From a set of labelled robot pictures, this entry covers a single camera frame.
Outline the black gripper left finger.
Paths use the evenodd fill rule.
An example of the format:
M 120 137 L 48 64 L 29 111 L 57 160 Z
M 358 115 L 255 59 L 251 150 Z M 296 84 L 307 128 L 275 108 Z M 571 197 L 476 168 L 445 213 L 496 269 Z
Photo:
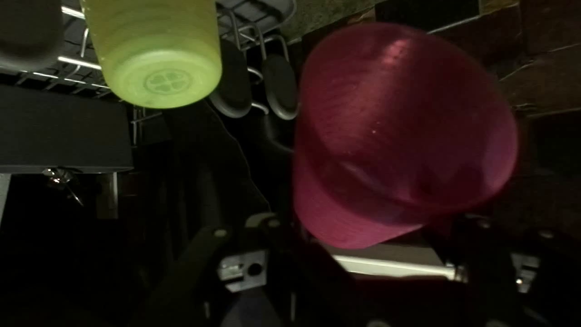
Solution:
M 129 327 L 220 327 L 216 269 L 235 239 L 229 226 L 202 228 L 160 286 L 135 311 Z

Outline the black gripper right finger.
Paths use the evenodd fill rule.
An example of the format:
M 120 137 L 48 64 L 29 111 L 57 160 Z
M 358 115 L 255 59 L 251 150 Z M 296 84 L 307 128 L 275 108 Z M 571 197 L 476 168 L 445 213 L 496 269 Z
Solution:
M 469 327 L 581 327 L 580 244 L 554 231 L 518 240 L 485 220 L 452 230 Z

